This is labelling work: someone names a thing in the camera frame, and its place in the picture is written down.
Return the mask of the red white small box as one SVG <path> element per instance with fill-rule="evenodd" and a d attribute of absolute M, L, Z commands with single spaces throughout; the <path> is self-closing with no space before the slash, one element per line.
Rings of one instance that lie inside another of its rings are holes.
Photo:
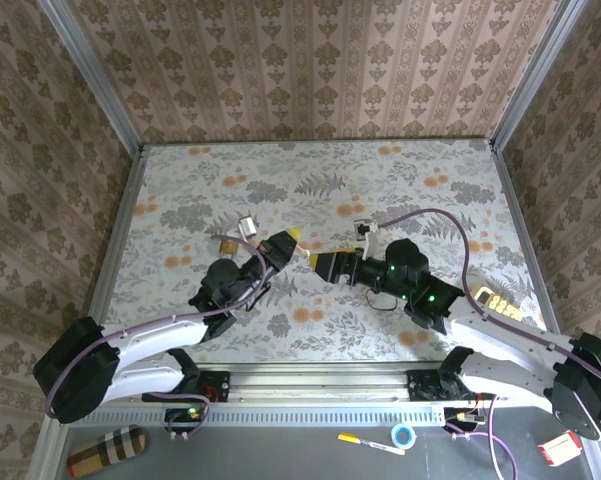
<path fill-rule="evenodd" d="M 547 464 L 558 467 L 581 455 L 582 442 L 571 430 L 567 430 L 557 437 L 538 446 Z"/>

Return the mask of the aluminium frame post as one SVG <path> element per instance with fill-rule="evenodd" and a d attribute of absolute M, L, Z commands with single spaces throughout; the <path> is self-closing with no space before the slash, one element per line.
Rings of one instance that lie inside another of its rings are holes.
<path fill-rule="evenodd" d="M 491 135 L 491 146 L 501 153 L 513 136 L 531 101 L 556 62 L 588 0 L 560 0 L 503 115 Z"/>
<path fill-rule="evenodd" d="M 135 157 L 141 151 L 143 142 L 127 114 L 121 97 L 106 73 L 104 63 L 91 46 L 87 35 L 71 10 L 68 0 L 38 1 L 93 92 L 119 141 L 127 152 Z"/>

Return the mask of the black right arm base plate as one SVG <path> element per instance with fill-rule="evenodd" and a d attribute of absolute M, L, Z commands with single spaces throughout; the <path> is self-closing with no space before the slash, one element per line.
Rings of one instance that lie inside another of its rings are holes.
<path fill-rule="evenodd" d="M 475 401 L 492 400 L 493 394 L 470 390 L 458 373 L 437 369 L 418 369 L 406 372 L 407 390 L 411 401 Z"/>

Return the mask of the blue white tape roll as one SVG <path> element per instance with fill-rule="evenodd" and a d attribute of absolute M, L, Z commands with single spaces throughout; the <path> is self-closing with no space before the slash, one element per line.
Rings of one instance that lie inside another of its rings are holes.
<path fill-rule="evenodd" d="M 416 442 L 415 430 L 406 424 L 397 424 L 391 430 L 391 440 L 396 448 L 410 449 Z"/>

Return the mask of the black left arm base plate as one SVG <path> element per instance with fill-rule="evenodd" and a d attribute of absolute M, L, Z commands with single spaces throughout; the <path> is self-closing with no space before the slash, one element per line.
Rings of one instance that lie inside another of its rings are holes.
<path fill-rule="evenodd" d="M 230 392 L 230 373 L 228 371 L 202 370 L 197 374 L 186 375 L 176 387 L 166 394 L 186 395 L 190 401 L 193 394 L 206 397 L 211 403 L 226 403 Z"/>

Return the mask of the aluminium table side rail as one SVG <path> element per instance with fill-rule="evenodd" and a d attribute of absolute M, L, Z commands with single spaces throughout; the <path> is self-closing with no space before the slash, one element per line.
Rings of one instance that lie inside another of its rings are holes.
<path fill-rule="evenodd" d="M 121 196 L 107 249 L 103 257 L 103 263 L 87 311 L 87 315 L 93 318 L 98 324 L 105 322 L 107 319 L 133 212 L 143 185 L 147 163 L 146 150 L 147 148 L 141 145 L 131 164 L 129 176 Z"/>
<path fill-rule="evenodd" d="M 522 254 L 524 255 L 526 261 L 527 269 L 531 278 L 531 282 L 534 286 L 536 298 L 539 303 L 539 309 L 543 315 L 545 325 L 551 332 L 560 333 L 560 326 L 551 304 L 550 296 L 548 294 L 540 265 L 533 249 L 531 237 L 529 235 L 504 156 L 501 150 L 493 142 L 489 142 L 489 146 L 494 155 L 494 163 L 513 219 L 513 224 L 520 241 Z"/>

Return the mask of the yellow white marker pen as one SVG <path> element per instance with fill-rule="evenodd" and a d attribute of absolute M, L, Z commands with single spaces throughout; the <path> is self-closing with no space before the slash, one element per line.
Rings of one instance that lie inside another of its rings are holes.
<path fill-rule="evenodd" d="M 357 436 L 346 434 L 346 433 L 340 433 L 337 436 L 337 439 L 339 441 L 346 442 L 346 443 L 349 443 L 349 444 L 361 445 L 361 446 L 365 446 L 365 447 L 372 448 L 372 449 L 375 449 L 375 450 L 379 450 L 379 451 L 391 453 L 391 454 L 394 454 L 394 455 L 399 455 L 399 456 L 404 456 L 405 455 L 405 451 L 403 449 L 401 449 L 401 448 L 394 447 L 394 446 L 389 446 L 389 445 L 384 445 L 384 444 L 381 444 L 381 443 L 378 443 L 378 442 L 374 442 L 374 441 L 370 441 L 370 440 L 361 439 L 361 438 L 359 438 Z"/>

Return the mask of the white yellow device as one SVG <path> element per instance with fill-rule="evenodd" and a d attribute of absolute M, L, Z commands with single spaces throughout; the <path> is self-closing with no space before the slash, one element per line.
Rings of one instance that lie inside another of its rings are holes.
<path fill-rule="evenodd" d="M 472 297 L 486 309 L 504 315 L 508 318 L 521 322 L 524 318 L 523 312 L 507 301 L 503 296 L 494 292 L 488 286 L 476 287 L 472 290 Z"/>

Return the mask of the plaid striped fabric roll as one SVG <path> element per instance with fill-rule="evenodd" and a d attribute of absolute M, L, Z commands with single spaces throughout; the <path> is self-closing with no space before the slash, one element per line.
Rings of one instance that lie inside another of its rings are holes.
<path fill-rule="evenodd" d="M 72 449 L 66 460 L 68 474 L 77 479 L 96 473 L 139 455 L 146 443 L 146 430 L 139 425 L 118 428 Z"/>

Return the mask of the aluminium mounting rail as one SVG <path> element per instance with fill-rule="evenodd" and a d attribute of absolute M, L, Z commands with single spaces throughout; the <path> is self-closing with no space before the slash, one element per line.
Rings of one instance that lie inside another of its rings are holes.
<path fill-rule="evenodd" d="M 235 406 L 394 405 L 409 401 L 407 373 L 438 361 L 201 363 L 230 373 Z"/>

